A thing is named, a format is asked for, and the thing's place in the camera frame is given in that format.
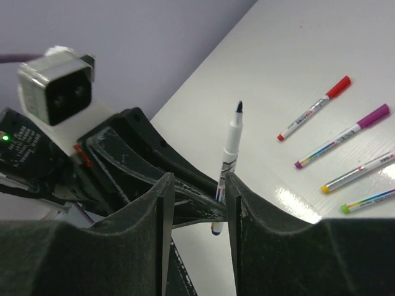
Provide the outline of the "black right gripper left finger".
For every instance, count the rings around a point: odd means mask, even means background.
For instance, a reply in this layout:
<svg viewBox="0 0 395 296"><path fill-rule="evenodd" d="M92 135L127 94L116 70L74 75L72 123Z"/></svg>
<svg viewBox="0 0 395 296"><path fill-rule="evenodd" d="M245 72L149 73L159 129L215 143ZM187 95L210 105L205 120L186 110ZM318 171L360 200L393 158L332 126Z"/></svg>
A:
<svg viewBox="0 0 395 296"><path fill-rule="evenodd" d="M166 173L90 228L1 223L2 295L164 295L175 201Z"/></svg>

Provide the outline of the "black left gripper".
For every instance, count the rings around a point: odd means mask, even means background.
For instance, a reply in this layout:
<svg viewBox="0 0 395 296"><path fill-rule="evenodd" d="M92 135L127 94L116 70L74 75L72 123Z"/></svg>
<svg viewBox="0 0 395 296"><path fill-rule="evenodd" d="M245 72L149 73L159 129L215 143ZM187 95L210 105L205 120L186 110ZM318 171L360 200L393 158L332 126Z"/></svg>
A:
<svg viewBox="0 0 395 296"><path fill-rule="evenodd" d="M56 207L78 202L106 215L175 174L174 222L226 220L217 182L183 158L144 112L126 109L82 136L67 156L31 120L1 112L1 192Z"/></svg>

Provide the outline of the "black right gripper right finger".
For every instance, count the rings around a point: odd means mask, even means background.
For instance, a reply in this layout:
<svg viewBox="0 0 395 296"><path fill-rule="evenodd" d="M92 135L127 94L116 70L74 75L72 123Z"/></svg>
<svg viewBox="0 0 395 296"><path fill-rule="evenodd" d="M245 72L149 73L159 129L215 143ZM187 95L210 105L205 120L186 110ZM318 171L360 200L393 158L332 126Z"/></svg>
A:
<svg viewBox="0 0 395 296"><path fill-rule="evenodd" d="M311 224L226 178L238 295L393 295L394 220Z"/></svg>

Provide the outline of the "green whiteboard marker pen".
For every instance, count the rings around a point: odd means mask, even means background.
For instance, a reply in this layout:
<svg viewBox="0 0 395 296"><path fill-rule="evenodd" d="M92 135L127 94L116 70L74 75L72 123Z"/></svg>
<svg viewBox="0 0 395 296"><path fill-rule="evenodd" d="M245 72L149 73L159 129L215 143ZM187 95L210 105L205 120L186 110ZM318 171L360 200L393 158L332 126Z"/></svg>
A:
<svg viewBox="0 0 395 296"><path fill-rule="evenodd" d="M357 210L360 210L362 208L377 204L378 202L382 202L390 197L394 196L394 189L381 192L379 194L373 195L371 197L368 197L364 200L360 200L358 202L350 203L350 204L344 204L340 206L341 211L344 214L348 214Z"/></svg>

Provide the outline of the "magenta whiteboard marker pen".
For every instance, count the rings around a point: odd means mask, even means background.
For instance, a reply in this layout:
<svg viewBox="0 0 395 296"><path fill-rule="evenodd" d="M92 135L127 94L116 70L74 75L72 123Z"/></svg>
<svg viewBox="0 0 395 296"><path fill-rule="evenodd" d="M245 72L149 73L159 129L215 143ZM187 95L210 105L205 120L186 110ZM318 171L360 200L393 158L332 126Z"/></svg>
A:
<svg viewBox="0 0 395 296"><path fill-rule="evenodd" d="M312 152L308 153L306 156L299 159L294 164L294 166L298 170L304 168L306 165L312 163L317 158L321 157L323 154L327 153L331 149L334 149L337 145L339 145L342 142L344 142L345 140L353 137L353 135L358 133L361 129L362 129L361 126L356 123L354 126L342 131L337 136L335 136L333 139L329 140L328 142L324 143L323 145L316 148Z"/></svg>

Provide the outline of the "blue whiteboard marker pen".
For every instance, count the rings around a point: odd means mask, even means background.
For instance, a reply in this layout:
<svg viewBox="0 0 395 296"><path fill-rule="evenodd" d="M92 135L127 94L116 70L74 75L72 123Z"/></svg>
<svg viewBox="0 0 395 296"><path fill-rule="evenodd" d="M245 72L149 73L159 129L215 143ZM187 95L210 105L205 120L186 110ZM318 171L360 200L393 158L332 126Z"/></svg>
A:
<svg viewBox="0 0 395 296"><path fill-rule="evenodd" d="M230 121L227 142L223 150L223 160L220 177L215 193L216 201L225 203L225 177L235 171L239 154L239 144L243 131L243 102L239 101L235 114Z"/></svg>

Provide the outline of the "red whiteboard marker pen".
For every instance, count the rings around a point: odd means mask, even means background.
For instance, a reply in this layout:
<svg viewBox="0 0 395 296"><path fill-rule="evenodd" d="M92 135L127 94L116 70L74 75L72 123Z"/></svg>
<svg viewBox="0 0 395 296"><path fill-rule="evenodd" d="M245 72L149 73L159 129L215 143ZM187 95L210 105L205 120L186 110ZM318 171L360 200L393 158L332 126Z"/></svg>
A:
<svg viewBox="0 0 395 296"><path fill-rule="evenodd" d="M300 128L310 117L317 113L324 105L330 101L329 96L325 95L320 98L314 105L309 107L302 115L298 116L285 130L283 130L277 139L281 142Z"/></svg>

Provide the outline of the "yellow whiteboard marker pen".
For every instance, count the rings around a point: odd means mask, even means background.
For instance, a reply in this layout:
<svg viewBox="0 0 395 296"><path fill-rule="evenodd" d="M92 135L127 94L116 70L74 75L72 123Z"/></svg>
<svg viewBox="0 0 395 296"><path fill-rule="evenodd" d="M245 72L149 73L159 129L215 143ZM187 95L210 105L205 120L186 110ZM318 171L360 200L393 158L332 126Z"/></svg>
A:
<svg viewBox="0 0 395 296"><path fill-rule="evenodd" d="M370 173L371 171L374 171L376 169L382 168L385 165L389 165L394 161L394 150L391 150L377 158L374 158L373 160L360 165L351 171L348 171L347 173L331 180L330 182L324 184L320 190L324 194L331 193L351 182L354 180L366 175L367 173Z"/></svg>

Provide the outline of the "magenta pen cap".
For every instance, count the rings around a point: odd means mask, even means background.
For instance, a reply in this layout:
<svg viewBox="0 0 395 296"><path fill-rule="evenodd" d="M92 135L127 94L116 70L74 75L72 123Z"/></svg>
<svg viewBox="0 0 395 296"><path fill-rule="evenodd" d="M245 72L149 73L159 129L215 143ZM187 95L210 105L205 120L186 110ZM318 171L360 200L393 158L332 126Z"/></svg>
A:
<svg viewBox="0 0 395 296"><path fill-rule="evenodd" d="M362 119L360 119L357 124L360 126L361 129L367 128L372 126L374 123L380 121L384 117L390 114L390 109L387 104L383 104L370 114L366 115Z"/></svg>

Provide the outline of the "red pen cap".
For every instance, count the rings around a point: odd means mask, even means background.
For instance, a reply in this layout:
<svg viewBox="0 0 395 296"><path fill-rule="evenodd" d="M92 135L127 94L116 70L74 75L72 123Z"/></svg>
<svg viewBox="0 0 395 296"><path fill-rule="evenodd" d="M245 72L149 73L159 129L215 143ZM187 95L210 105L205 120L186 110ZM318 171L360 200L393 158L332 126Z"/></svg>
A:
<svg viewBox="0 0 395 296"><path fill-rule="evenodd" d="M351 79L346 75L336 85L334 85L327 93L329 99L334 99L339 96L351 85Z"/></svg>

